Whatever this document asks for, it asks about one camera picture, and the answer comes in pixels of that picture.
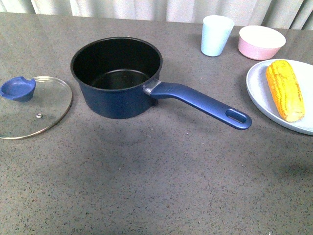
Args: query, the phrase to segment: pink bowl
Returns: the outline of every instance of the pink bowl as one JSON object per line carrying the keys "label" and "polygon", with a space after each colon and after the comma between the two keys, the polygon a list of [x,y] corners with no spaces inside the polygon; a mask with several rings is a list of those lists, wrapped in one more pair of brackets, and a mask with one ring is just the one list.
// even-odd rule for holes
{"label": "pink bowl", "polygon": [[286,38],[280,32],[259,25],[243,27],[239,35],[240,53],[253,60],[272,58],[286,43]]}

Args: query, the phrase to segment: bowl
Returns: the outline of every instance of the bowl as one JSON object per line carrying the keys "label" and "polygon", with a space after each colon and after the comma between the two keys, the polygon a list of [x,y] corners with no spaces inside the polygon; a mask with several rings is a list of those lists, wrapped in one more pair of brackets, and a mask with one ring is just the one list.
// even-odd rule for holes
{"label": "bowl", "polygon": [[239,31],[238,49],[242,55],[253,60],[272,58],[286,43],[286,38],[272,28],[249,25]]}
{"label": "bowl", "polygon": [[6,99],[27,102],[33,97],[35,87],[34,78],[27,80],[24,77],[14,77],[0,87],[0,95]]}

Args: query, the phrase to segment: corn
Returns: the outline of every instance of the corn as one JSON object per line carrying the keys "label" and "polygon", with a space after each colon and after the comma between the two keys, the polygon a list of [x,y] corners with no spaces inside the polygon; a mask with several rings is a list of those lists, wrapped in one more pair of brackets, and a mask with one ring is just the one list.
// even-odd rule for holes
{"label": "corn", "polygon": [[302,93],[291,65],[276,60],[266,70],[268,86],[278,113],[287,122],[298,121],[305,115]]}

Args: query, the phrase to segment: pan handle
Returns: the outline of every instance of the pan handle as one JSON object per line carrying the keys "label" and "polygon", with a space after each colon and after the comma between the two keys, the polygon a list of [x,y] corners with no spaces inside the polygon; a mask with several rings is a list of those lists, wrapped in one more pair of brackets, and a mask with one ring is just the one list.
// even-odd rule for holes
{"label": "pan handle", "polygon": [[144,86],[143,90],[154,99],[174,98],[183,101],[238,130],[245,130],[252,124],[247,114],[182,84],[160,82],[154,79]]}

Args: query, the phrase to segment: plate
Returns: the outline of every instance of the plate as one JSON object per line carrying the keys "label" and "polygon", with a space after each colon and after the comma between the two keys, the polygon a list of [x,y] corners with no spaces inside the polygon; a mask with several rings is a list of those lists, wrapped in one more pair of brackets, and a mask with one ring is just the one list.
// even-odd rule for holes
{"label": "plate", "polygon": [[313,66],[300,61],[287,60],[297,77],[306,114],[303,119],[295,122],[283,120],[271,96],[265,76],[267,67],[277,59],[265,60],[254,65],[247,73],[246,86],[249,96],[258,109],[268,118],[293,131],[313,135]]}

